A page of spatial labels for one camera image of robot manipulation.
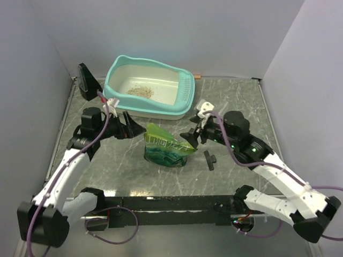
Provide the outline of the green litter bag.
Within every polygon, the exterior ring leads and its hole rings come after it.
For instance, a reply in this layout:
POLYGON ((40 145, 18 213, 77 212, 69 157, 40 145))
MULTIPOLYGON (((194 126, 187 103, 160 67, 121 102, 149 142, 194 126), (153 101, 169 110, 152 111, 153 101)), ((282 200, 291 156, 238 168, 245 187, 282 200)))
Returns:
POLYGON ((184 167, 188 156, 197 151, 155 123, 147 123, 144 140, 144 159, 168 168, 184 167))

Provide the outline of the black bag clip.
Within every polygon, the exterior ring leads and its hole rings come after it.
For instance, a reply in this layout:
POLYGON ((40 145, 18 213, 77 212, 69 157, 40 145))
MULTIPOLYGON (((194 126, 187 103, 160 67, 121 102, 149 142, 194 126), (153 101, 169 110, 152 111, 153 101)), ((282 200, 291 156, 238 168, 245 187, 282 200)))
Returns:
POLYGON ((215 155, 210 155, 210 153, 208 152, 208 150, 204 151, 204 156, 206 159, 206 163, 208 165, 208 169, 210 171, 214 170, 214 163, 217 162, 216 156, 215 155))

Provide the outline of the clear plastic scoop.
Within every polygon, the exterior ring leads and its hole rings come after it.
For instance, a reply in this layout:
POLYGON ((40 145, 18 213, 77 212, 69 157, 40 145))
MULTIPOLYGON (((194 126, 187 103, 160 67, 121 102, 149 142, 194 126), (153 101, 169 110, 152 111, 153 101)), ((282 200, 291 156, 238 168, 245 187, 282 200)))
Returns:
POLYGON ((223 101, 218 105, 218 114, 223 116, 229 109, 229 103, 227 101, 223 101))

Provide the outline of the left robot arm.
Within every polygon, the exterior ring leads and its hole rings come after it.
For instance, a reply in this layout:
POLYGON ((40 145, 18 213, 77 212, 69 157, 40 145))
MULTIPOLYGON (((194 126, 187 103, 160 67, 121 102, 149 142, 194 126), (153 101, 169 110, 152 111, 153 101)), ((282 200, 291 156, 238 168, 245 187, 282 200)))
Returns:
POLYGON ((100 148, 100 141, 110 137, 132 139, 145 128, 136 123, 127 112, 125 119, 112 113, 106 114, 97 107, 84 109, 81 123, 74 130, 64 156, 44 188, 31 202, 22 202, 17 209, 22 240, 51 247, 65 242, 70 226, 87 213, 100 215, 105 211, 103 190, 84 188, 72 201, 66 199, 92 158, 100 148))

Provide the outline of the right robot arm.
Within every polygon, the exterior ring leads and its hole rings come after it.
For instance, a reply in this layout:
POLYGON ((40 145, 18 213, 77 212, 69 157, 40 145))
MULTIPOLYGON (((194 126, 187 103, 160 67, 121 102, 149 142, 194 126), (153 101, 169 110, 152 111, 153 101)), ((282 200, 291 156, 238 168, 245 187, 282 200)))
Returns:
POLYGON ((282 200, 244 185, 235 194, 236 211, 256 210, 276 217, 311 243, 324 237, 341 201, 324 195, 319 192, 321 187, 310 186, 294 173, 267 143, 250 133, 250 123, 240 111, 229 111, 223 117, 204 111, 190 120, 196 127, 180 136, 191 146, 196 148, 207 140, 225 145, 237 165, 264 177, 285 197, 282 200))

